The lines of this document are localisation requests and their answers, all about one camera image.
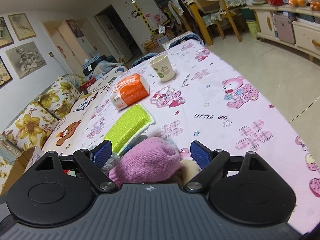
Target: brown cartoon dog print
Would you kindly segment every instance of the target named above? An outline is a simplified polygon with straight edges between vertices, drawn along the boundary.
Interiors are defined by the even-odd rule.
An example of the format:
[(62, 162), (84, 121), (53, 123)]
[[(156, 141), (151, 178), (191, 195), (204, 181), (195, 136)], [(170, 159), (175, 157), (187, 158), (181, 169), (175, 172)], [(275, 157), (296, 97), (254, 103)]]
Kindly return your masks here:
[(61, 146), (68, 138), (73, 136), (80, 123), (81, 120), (79, 120), (78, 122), (73, 122), (63, 132), (59, 133), (58, 137), (61, 138), (57, 141), (57, 146)]

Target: picture frame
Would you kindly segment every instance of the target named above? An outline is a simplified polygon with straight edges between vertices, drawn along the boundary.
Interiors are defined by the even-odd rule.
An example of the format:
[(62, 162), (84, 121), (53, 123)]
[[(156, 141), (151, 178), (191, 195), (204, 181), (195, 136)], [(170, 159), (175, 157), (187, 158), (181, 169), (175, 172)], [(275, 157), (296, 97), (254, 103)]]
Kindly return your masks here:
[(76, 36), (76, 38), (84, 36), (83, 32), (81, 31), (80, 27), (78, 26), (75, 20), (66, 20), (66, 22), (72, 30), (73, 34)]
[(5, 53), (20, 79), (47, 65), (33, 41), (8, 49)]
[(11, 14), (8, 18), (19, 41), (37, 36), (25, 13)]
[(4, 17), (0, 17), (0, 49), (8, 45), (14, 44), (12, 36), (9, 32), (7, 24), (5, 23)]
[(7, 70), (2, 58), (0, 57), (0, 88), (12, 80), (12, 76)]

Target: orange tissue package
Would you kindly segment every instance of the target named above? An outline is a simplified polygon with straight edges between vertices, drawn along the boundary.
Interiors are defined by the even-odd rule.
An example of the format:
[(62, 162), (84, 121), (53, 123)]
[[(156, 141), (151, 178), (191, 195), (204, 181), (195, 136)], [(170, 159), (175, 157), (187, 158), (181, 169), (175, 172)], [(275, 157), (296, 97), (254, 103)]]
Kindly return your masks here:
[(139, 74), (127, 76), (113, 88), (110, 96), (112, 104), (121, 110), (149, 95), (149, 85)]

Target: green sponge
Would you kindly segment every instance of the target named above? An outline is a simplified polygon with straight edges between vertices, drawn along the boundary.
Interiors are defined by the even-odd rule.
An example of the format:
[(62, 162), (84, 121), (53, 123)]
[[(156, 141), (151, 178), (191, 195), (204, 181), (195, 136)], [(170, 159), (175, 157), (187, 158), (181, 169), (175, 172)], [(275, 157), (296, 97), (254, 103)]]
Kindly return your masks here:
[(153, 116), (137, 104), (130, 107), (111, 127), (104, 140), (112, 143), (112, 151), (120, 155), (122, 151), (137, 139), (150, 125), (155, 124)]

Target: giraffe wall sticker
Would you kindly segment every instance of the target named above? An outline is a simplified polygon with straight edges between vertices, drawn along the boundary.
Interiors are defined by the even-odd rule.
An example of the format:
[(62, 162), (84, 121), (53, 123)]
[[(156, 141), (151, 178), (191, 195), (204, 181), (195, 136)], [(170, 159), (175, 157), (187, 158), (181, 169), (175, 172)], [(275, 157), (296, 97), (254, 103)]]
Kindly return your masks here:
[(145, 17), (143, 11), (139, 8), (136, 2), (132, 3), (133, 6), (136, 8), (137, 12), (140, 14), (141, 18), (143, 19), (145, 25), (147, 26), (148, 30), (150, 31), (151, 35), (155, 34), (155, 31), (151, 28), (150, 22)]

